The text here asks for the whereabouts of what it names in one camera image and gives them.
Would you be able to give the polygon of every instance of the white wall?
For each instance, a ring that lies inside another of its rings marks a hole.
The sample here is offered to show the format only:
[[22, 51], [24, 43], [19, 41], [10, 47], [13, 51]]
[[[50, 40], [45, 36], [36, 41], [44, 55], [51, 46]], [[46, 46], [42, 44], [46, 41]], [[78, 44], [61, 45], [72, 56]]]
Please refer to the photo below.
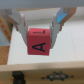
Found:
[[[28, 22], [29, 28], [49, 28], [51, 20]], [[13, 29], [8, 64], [84, 61], [84, 20], [75, 17], [66, 22], [49, 56], [28, 55], [19, 32]]]

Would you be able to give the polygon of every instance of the block top face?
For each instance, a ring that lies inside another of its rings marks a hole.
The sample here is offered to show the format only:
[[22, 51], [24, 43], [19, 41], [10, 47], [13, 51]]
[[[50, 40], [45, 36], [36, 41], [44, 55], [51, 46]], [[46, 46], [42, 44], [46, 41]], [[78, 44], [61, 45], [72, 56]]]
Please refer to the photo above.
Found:
[[50, 38], [50, 29], [30, 28], [28, 36]]

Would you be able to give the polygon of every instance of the red block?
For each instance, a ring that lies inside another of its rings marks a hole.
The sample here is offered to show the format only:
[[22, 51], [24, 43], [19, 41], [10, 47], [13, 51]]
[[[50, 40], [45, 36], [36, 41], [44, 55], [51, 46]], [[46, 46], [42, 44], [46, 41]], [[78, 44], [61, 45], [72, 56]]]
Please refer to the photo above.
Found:
[[27, 36], [29, 55], [49, 55], [50, 43], [50, 29], [29, 29]]

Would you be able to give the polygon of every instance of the blue object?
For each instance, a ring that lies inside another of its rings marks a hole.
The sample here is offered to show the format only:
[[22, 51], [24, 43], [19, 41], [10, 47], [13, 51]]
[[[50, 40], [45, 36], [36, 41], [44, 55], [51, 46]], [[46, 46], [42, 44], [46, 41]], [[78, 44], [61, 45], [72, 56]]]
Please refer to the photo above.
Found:
[[61, 8], [57, 13], [57, 23], [60, 23], [67, 15], [68, 13], [63, 13], [63, 9]]

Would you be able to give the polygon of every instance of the block front face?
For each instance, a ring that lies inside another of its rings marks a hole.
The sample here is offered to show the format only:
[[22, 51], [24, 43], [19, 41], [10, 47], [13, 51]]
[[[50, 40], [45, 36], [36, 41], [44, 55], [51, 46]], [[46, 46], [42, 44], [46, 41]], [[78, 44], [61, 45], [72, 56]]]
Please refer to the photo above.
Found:
[[35, 31], [35, 28], [34, 28], [34, 32], [36, 33], [40, 32], [40, 34], [39, 33], [33, 34], [32, 33], [33, 31], [31, 32], [29, 30], [29, 33], [31, 33], [31, 34], [28, 34], [28, 37], [27, 37], [27, 44], [28, 44], [27, 46], [28, 46], [29, 55], [49, 55], [50, 43], [51, 43], [50, 30], [47, 29], [48, 30], [47, 35], [46, 35], [47, 30], [45, 31], [45, 33], [41, 33], [43, 30], [45, 29], [42, 29], [42, 30], [40, 29], [40, 31]]

